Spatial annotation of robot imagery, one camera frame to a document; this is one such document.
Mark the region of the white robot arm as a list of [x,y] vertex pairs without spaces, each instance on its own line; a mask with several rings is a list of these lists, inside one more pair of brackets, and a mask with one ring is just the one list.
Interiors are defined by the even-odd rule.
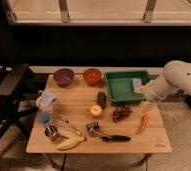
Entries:
[[164,66],[157,78],[144,85],[143,97],[150,103],[157,103],[178,90],[191,96],[191,63],[173,60]]

